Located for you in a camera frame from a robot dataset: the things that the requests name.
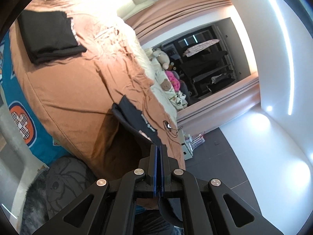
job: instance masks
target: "ceiling light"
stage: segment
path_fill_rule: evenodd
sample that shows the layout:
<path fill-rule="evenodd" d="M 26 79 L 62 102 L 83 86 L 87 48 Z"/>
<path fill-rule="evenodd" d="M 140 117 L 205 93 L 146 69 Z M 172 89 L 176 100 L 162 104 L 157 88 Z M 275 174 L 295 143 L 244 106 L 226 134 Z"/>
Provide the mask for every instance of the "ceiling light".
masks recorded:
<path fill-rule="evenodd" d="M 250 123 L 258 131 L 266 131 L 270 128 L 270 120 L 267 116 L 255 113 L 250 117 Z"/>
<path fill-rule="evenodd" d="M 11 215 L 12 217 L 14 217 L 15 219 L 17 219 L 17 217 L 16 217 L 15 215 L 13 215 L 12 212 L 10 212 L 10 211 L 7 209 L 6 206 L 4 206 L 2 203 L 1 203 L 1 205 L 2 205 L 2 207 L 4 207 L 4 208 L 6 209 L 7 212 L 10 213 L 10 215 Z"/>
<path fill-rule="evenodd" d="M 281 14 L 281 10 L 279 9 L 276 0 L 269 0 L 269 1 L 275 11 L 279 25 L 281 26 L 281 30 L 283 32 L 286 49 L 287 49 L 287 55 L 288 55 L 288 60 L 289 60 L 289 71 L 290 71 L 290 94 L 289 94 L 288 115 L 291 115 L 293 102 L 294 102 L 294 95 L 295 95 L 295 71 L 294 71 L 291 43 L 290 43 L 287 27 L 284 21 L 284 17 Z"/>
<path fill-rule="evenodd" d="M 305 162 L 298 161 L 294 163 L 289 167 L 289 172 L 291 173 L 291 181 L 296 181 L 297 183 L 297 191 L 301 191 L 310 184 L 311 171 Z"/>

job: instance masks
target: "brown bear plush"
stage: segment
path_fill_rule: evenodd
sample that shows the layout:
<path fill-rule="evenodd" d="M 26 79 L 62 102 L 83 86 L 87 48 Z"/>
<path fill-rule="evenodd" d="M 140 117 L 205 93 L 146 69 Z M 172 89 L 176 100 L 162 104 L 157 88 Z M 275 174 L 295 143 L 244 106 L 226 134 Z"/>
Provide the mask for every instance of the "brown bear plush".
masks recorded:
<path fill-rule="evenodd" d="M 172 87 L 172 83 L 168 80 L 165 79 L 162 83 L 161 83 L 161 88 L 163 89 L 163 91 L 169 91 Z"/>

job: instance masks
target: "closet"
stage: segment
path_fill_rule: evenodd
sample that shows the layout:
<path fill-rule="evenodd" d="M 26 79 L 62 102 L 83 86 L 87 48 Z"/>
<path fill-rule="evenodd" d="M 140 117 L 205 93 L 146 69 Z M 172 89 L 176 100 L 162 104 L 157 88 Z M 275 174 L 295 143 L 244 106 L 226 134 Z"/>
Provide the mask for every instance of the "closet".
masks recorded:
<path fill-rule="evenodd" d="M 214 39 L 219 42 L 190 57 L 184 55 L 188 48 Z M 176 71 L 180 80 L 186 83 L 194 102 L 238 82 L 231 54 L 215 24 L 184 33 L 157 47 L 167 53 L 171 62 L 169 70 Z"/>

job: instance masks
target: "gray tile floor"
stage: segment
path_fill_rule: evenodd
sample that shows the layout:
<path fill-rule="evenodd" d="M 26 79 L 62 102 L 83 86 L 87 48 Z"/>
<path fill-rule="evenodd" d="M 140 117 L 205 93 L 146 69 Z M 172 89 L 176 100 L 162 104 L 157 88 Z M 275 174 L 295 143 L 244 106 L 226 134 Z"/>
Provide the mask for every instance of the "gray tile floor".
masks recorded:
<path fill-rule="evenodd" d="M 234 151 L 219 128 L 205 134 L 205 143 L 186 160 L 186 170 L 196 178 L 217 178 L 261 213 L 253 189 Z"/>

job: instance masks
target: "folded black cloth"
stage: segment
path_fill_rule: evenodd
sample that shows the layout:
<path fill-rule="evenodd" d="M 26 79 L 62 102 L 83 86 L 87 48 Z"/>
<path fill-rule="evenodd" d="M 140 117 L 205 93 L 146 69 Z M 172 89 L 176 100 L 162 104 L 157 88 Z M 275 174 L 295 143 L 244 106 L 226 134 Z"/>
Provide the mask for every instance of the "folded black cloth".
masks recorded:
<path fill-rule="evenodd" d="M 23 10 L 18 16 L 18 24 L 29 59 L 36 65 L 87 51 L 78 45 L 71 18 L 63 11 Z"/>
<path fill-rule="evenodd" d="M 126 96 L 122 97 L 119 104 L 113 103 L 112 113 L 121 125 L 135 136 L 135 140 L 141 148 L 142 157 L 150 155 L 151 142 L 157 146 L 162 145 L 157 130 L 149 124 L 143 113 L 137 110 Z"/>

